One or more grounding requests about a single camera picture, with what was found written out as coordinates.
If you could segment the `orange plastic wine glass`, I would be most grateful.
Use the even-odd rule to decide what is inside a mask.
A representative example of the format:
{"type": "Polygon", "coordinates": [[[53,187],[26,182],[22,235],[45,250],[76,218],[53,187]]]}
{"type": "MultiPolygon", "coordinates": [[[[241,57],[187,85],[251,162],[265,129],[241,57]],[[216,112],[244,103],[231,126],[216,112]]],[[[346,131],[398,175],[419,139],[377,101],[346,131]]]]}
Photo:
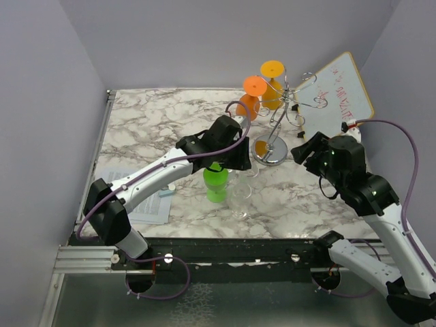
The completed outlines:
{"type": "Polygon", "coordinates": [[[243,83],[243,90],[245,94],[239,101],[246,105],[250,112],[251,121],[254,121],[260,109],[260,97],[265,94],[267,90],[266,81],[260,76],[247,77],[243,83]]]}

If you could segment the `green plastic wine glass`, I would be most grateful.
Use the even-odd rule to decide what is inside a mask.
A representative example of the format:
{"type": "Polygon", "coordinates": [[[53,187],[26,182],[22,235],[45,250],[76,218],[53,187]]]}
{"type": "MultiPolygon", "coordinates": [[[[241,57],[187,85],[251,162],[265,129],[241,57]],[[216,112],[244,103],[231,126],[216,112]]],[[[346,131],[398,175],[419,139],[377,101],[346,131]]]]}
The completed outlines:
{"type": "Polygon", "coordinates": [[[223,202],[227,195],[228,171],[222,168],[219,163],[214,162],[210,167],[204,169],[203,179],[207,188],[207,199],[213,203],[223,202]]]}

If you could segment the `yellow plastic wine glass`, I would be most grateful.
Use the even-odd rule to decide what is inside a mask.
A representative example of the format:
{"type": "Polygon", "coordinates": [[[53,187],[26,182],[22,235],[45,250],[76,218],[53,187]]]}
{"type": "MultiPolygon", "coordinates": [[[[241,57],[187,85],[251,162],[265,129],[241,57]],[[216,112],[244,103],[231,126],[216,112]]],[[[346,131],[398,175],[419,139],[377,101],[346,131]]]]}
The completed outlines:
{"type": "Polygon", "coordinates": [[[262,95],[262,106],[264,108],[275,111],[282,105],[283,87],[277,79],[284,70],[285,67],[280,61],[270,60],[262,64],[260,73],[267,81],[267,90],[262,95]]]}

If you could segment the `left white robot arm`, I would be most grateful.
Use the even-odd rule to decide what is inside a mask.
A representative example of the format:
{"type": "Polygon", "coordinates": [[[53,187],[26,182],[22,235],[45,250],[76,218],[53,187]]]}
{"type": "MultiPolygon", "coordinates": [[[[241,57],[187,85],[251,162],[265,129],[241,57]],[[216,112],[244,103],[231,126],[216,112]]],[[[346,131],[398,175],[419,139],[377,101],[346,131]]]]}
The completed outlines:
{"type": "Polygon", "coordinates": [[[149,244],[132,228],[128,214],[163,187],[209,168],[248,170],[251,121],[246,116],[223,115],[199,133],[182,137],[163,157],[147,167],[111,183],[92,182],[84,206],[84,221],[90,223],[107,246],[127,255],[137,269],[150,261],[149,244]]]}

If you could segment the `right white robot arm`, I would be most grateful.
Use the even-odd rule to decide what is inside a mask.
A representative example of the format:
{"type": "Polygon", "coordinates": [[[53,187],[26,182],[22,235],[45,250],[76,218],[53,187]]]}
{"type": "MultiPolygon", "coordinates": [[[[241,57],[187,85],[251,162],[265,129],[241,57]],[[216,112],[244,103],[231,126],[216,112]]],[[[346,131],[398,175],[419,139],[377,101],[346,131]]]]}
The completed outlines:
{"type": "Polygon", "coordinates": [[[291,150],[293,160],[326,179],[337,195],[379,236],[396,264],[390,267],[359,250],[336,232],[316,240],[313,259],[320,266],[344,266],[382,294],[407,324],[435,319],[435,278],[418,257],[421,243],[410,241],[402,206],[390,183],[367,171],[363,145],[354,137],[329,138],[317,132],[291,150]]]}

